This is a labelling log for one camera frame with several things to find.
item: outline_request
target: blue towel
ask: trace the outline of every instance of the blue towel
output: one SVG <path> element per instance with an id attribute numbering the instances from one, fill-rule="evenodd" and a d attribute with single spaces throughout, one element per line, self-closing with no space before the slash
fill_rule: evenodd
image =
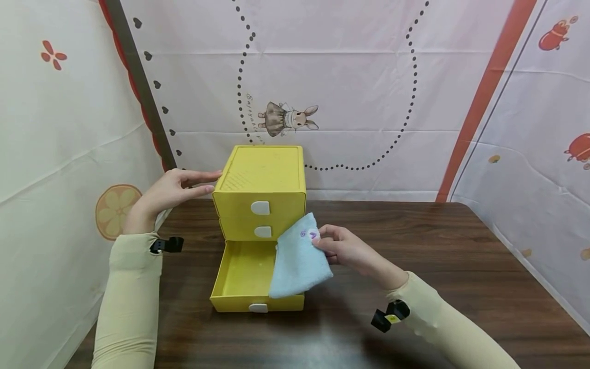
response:
<path id="1" fill-rule="evenodd" d="M 312 245 L 316 237 L 320 237 L 320 233 L 313 213 L 279 236 L 268 292 L 271 299 L 300 294 L 334 276 L 324 252 Z"/>

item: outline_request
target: dark brown table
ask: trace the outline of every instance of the dark brown table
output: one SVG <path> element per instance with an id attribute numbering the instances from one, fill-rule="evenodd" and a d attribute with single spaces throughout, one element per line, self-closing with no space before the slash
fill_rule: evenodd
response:
<path id="1" fill-rule="evenodd" d="M 421 276 L 522 368 L 590 368 L 590 338 L 466 206 L 311 201 L 308 211 Z M 303 312 L 215 312 L 224 241 L 210 201 L 174 209 L 160 235 L 185 246 L 164 259 L 156 368 L 453 368 L 402 324 L 372 327 L 383 293 L 341 266 Z M 94 330 L 67 368 L 89 368 L 93 340 Z"/>

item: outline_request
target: beige sleeve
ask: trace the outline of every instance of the beige sleeve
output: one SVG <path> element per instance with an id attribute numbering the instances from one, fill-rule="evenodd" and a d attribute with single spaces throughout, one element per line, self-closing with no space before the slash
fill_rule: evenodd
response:
<path id="1" fill-rule="evenodd" d="M 94 342 L 93 369 L 151 369 L 156 356 L 162 255 L 149 251 L 158 235 L 119 236 Z"/>
<path id="2" fill-rule="evenodd" d="M 412 272 L 387 299 L 410 308 L 403 322 L 437 347 L 460 369 L 513 369 L 516 362 L 475 323 L 443 300 L 437 291 Z"/>

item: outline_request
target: yellow plastic drawer unit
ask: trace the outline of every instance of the yellow plastic drawer unit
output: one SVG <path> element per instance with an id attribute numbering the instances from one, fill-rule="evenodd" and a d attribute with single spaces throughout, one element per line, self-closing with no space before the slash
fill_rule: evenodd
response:
<path id="1" fill-rule="evenodd" d="M 276 240 L 305 215 L 301 146 L 236 146 L 213 201 L 226 240 Z"/>
<path id="2" fill-rule="evenodd" d="M 303 310 L 303 295 L 268 297 L 276 256 L 274 241 L 226 241 L 211 303 L 218 312 Z"/>

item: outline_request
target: white drawer handle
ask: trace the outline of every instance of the white drawer handle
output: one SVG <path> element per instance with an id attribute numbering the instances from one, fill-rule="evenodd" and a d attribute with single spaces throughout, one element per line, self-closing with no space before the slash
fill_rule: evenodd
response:
<path id="1" fill-rule="evenodd" d="M 265 303 L 253 303 L 250 306 L 248 306 L 248 310 L 250 310 L 253 313 L 267 313 L 268 312 L 268 306 Z"/>
<path id="2" fill-rule="evenodd" d="M 273 236 L 269 226 L 256 227 L 254 229 L 254 234 L 261 239 L 269 239 Z"/>
<path id="3" fill-rule="evenodd" d="M 270 215 L 270 204 L 268 201 L 254 201 L 250 210 L 256 215 Z"/>

